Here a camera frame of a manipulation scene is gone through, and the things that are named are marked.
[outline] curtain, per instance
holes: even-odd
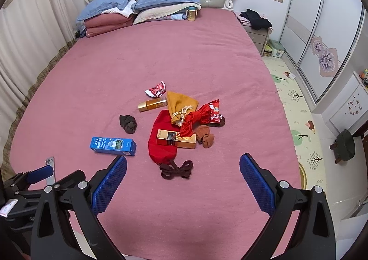
[[[6,0],[0,9],[3,179],[14,175],[9,162],[10,148],[29,101],[48,72],[75,43],[76,17],[72,0]]]

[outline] sliding wardrobe door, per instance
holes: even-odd
[[[348,58],[362,20],[360,0],[324,0],[299,72],[318,101]]]
[[[291,0],[281,44],[294,61],[299,62],[315,26],[323,0]]]

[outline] l'oreal box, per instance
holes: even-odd
[[[194,149],[196,146],[196,135],[193,134],[191,137],[176,137],[177,131],[169,131],[159,129],[157,132],[156,142],[159,145],[176,146],[178,148],[191,148]]]
[[[135,155],[137,144],[132,139],[119,139],[113,137],[93,137],[89,146],[99,153]]]

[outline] blue gripper pad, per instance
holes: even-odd
[[[276,208],[275,193],[260,173],[259,166],[252,160],[248,153],[242,155],[240,158],[240,172],[251,189],[260,209],[272,216]]]
[[[43,179],[46,179],[54,174],[54,169],[52,166],[46,165],[42,168],[29,172],[27,175],[27,182],[29,184],[36,184]]]
[[[121,156],[91,196],[94,215],[104,212],[127,171],[127,160]]]

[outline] brown ribbon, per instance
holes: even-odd
[[[161,176],[164,179],[171,180],[175,175],[180,175],[182,178],[189,178],[192,174],[193,162],[191,160],[186,160],[183,165],[179,168],[173,160],[170,160],[169,165],[160,165]]]

